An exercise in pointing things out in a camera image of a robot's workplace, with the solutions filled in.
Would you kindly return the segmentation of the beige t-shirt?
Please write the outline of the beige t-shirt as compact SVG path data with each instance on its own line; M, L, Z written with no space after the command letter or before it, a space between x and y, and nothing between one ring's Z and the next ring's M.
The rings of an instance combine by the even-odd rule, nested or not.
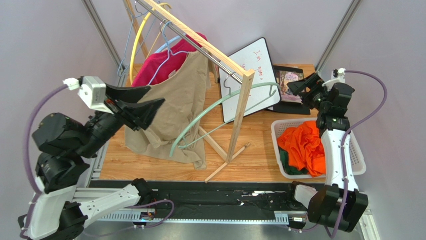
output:
M164 98L154 121L147 130L125 128L125 145L138 155L193 164L205 170L206 154L202 140L180 149L172 148L177 137L204 110L206 91L211 87L210 73L214 64L200 52L188 55L181 69L170 79L152 86L142 101Z

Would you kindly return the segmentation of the lavender wire hanger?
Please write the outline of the lavender wire hanger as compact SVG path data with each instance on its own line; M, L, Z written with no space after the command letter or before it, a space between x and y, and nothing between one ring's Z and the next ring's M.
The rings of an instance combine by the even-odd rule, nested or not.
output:
M173 53L173 51L171 49L167 50L167 59L159 65L158 69L156 70L155 74L153 75L152 79L150 80L150 82L147 84L148 86L150 86L152 84L152 82L156 79L158 73L161 71L161 68L170 60L171 56L178 56L179 54L186 54L186 56L188 56L189 52L188 51L179 51L177 53Z

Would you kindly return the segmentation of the orange t-shirt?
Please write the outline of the orange t-shirt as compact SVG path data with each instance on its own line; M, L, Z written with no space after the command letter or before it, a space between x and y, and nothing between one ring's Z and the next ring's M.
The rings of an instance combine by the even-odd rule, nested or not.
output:
M280 160L285 171L292 176L326 174L325 150L315 121L306 121L290 127L278 137Z

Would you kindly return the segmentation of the light blue wire hanger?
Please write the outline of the light blue wire hanger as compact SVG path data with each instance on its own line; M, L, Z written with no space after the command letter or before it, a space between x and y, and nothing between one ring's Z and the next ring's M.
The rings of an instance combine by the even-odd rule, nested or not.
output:
M131 54L132 54L132 49L133 49L133 45L135 42L135 32L133 29L131 29L132 26L132 21L131 18L128 15L128 8L125 4L125 0L122 2L124 5L124 9L126 12L126 16L128 17L129 20L129 24L128 24L128 30L127 33L125 35L125 43L123 46L123 56L121 57L121 60L119 62L119 67L117 70L117 75L119 77L124 77L124 76L129 76L129 71L128 71L128 67L130 65L130 58L131 58ZM132 6L135 3L135 0L130 0L130 6ZM146 12L146 10L143 10L141 6L138 6L137 8L139 11L142 12ZM146 46L148 47L148 49L151 48L152 43L154 42L154 40L156 39L155 35L157 34L156 31L154 31L154 27L159 23L158 20L155 21L154 26L152 27L152 30L150 31L150 35L147 38L147 40L145 41ZM144 56L142 54L142 52L140 52L137 57L136 57L136 64L144 64L145 59Z

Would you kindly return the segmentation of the yellow hanger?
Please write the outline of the yellow hanger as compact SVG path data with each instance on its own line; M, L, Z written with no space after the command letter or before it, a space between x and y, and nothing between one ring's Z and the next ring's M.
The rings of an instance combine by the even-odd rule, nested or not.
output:
M150 49L147 47L146 40L148 39L151 30L156 23L157 18L150 20L152 17L152 13L148 10L146 12L142 12L138 10L138 6L141 6L136 0L134 4L131 6L131 2L129 0L125 0L126 7L128 8L128 15L130 20L132 21L131 30L134 30L135 40L133 43L133 48L131 51L131 57L128 67L128 78L130 82L130 86L133 85L135 77L137 76L141 66L141 64L136 63L136 57L141 52L143 54L144 59L146 60L149 56L151 56L154 52L154 48L160 38L160 33L157 34L154 42L152 43Z

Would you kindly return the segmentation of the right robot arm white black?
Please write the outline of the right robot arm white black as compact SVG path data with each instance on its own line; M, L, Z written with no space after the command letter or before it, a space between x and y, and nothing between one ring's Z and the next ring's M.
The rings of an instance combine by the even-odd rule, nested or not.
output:
M346 117L355 89L345 83L344 74L324 81L314 73L288 83L302 104L318 110L316 126L325 153L326 179L320 190L301 182L293 182L293 199L307 209L308 220L333 233L351 233L364 212L369 199L360 193L351 162L351 124Z

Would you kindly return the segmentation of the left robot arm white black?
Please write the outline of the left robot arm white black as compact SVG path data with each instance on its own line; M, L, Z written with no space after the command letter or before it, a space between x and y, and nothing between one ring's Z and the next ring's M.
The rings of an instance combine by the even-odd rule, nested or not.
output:
M138 131L152 124L165 99L143 101L150 89L107 85L101 102L108 112L97 111L86 124L52 113L35 132L26 129L24 166L34 196L28 213L18 219L22 239L73 240L111 213L153 204L144 179L95 200L74 201L78 181L90 167L85 159L96 158L123 126Z

